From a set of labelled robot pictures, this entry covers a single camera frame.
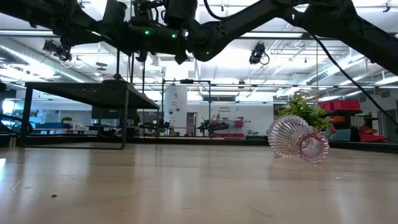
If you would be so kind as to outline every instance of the pink glass vase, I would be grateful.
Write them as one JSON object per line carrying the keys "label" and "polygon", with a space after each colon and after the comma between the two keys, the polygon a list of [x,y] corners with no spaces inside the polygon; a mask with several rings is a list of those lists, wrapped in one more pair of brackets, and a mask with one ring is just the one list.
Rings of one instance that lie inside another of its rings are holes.
{"label": "pink glass vase", "polygon": [[268,132],[271,148],[282,156],[299,156],[317,163],[326,158],[329,142],[299,116],[286,115],[275,120]]}

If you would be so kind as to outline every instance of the black metal table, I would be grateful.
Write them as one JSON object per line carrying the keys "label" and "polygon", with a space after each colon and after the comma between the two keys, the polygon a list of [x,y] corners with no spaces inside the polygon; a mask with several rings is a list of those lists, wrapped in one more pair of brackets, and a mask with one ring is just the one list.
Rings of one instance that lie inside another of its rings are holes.
{"label": "black metal table", "polygon": [[[26,146],[27,127],[29,123],[30,108],[32,106],[33,90],[39,90],[69,100],[78,101],[99,108],[124,109],[123,113],[123,136],[122,145],[117,149],[124,149],[126,146],[127,114],[128,109],[156,109],[159,114],[159,106],[144,94],[139,93],[127,82],[120,83],[52,83],[52,82],[28,82],[25,84],[25,105],[21,127],[21,147],[42,147]],[[92,147],[78,147],[79,149],[98,149]]]}

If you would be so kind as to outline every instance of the ceiling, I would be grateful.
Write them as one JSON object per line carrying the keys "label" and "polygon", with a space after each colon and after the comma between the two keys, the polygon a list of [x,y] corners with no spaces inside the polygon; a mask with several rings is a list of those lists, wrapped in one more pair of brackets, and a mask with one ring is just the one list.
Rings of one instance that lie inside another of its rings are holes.
{"label": "ceiling", "polygon": [[[211,5],[212,11],[219,16],[229,16],[236,12],[243,10],[245,7],[256,1],[238,1],[238,0],[208,0]],[[387,32],[398,32],[398,1],[390,0],[391,11],[383,13],[384,6],[387,0],[354,0],[355,6],[357,7],[358,14],[378,26]],[[87,0],[84,1],[84,11],[96,20],[100,20],[106,0]],[[299,11],[304,11],[306,6],[299,6]],[[214,21],[214,19],[206,11],[203,0],[199,0],[199,7],[197,9],[196,19],[200,23]],[[3,21],[0,24],[0,30],[33,30],[27,22],[11,18],[0,14],[0,20]],[[305,30],[294,27],[282,19],[273,19],[266,24],[258,27],[254,31],[256,32],[305,32]],[[29,49],[26,52],[21,52],[26,56],[35,56],[35,58],[42,58],[42,64],[48,64],[50,68],[54,70],[59,69],[62,71],[64,76],[55,75],[51,78],[43,79],[40,77],[40,72],[37,72],[40,81],[51,82],[51,81],[68,81],[71,82],[100,82],[103,79],[104,74],[115,74],[116,73],[116,54],[117,50],[105,43],[100,44],[85,44],[79,45],[72,48],[72,53],[79,58],[79,61],[75,64],[61,65],[59,60],[52,55],[47,55],[42,50],[45,38],[39,37],[10,37],[7,41],[4,41],[7,37],[0,38],[0,45],[8,46],[13,49],[14,46],[18,46],[18,49]],[[59,42],[58,38],[52,39],[55,42]],[[258,43],[262,42],[267,48],[267,52],[271,58],[268,65],[250,65],[249,56],[251,50]],[[337,40],[324,40],[323,43],[330,51],[332,56],[340,63],[344,63],[344,68],[352,77],[357,77],[357,81],[362,85],[374,85],[377,82],[382,81],[385,78],[389,78],[390,75],[386,71],[382,75],[384,70],[376,64],[367,62],[365,58],[358,57],[358,53],[350,49],[344,43]],[[352,62],[352,58],[359,58],[358,61]],[[149,87],[150,84],[160,83],[163,78],[166,79],[182,79],[192,78],[201,80],[211,80],[213,83],[225,83],[225,84],[237,84],[239,80],[244,80],[246,84],[276,84],[276,85],[306,85],[306,82],[322,71],[328,70],[329,74],[326,78],[319,79],[319,85],[349,85],[345,83],[346,78],[342,76],[338,71],[330,67],[330,61],[327,59],[325,53],[320,47],[317,47],[317,43],[313,40],[280,40],[278,38],[272,40],[264,39],[238,39],[232,41],[219,55],[208,62],[196,62],[191,60],[184,62],[182,66],[176,66],[176,63],[172,60],[172,55],[157,54],[156,56],[150,55],[146,62],[146,83],[148,87],[146,90],[156,90],[158,86]],[[99,66],[97,62],[106,63],[108,66],[104,67],[106,71],[98,71]],[[121,66],[120,74],[127,78],[127,68],[129,62],[127,55],[121,54]],[[0,78],[4,82],[24,82],[37,79],[29,77],[10,77],[5,74],[1,74]],[[384,82],[383,84],[391,85],[392,82]],[[142,64],[134,62],[134,83],[142,82]],[[215,88],[216,91],[230,91],[231,88]],[[256,88],[256,91],[273,91],[278,97],[286,97],[294,92],[302,92],[308,96],[313,96],[314,91],[292,88],[281,87],[269,87],[269,88]],[[318,90],[317,95],[329,95],[330,90]]]}

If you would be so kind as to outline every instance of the ribbed glass vase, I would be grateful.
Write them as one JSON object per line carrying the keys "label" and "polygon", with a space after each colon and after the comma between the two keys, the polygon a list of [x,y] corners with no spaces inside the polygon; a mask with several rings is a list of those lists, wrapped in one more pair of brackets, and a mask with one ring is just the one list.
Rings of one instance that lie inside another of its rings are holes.
{"label": "ribbed glass vase", "polygon": [[271,148],[282,156],[299,156],[301,159],[317,163],[326,158],[329,142],[299,116],[286,115],[275,120],[268,132]]}

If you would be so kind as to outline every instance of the white cylinder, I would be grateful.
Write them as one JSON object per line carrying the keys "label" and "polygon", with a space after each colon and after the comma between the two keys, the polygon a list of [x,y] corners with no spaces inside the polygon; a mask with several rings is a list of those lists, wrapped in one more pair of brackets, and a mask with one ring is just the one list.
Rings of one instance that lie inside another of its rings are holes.
{"label": "white cylinder", "polygon": [[187,133],[187,87],[171,86],[165,92],[164,120],[176,127],[174,132],[184,136]]}

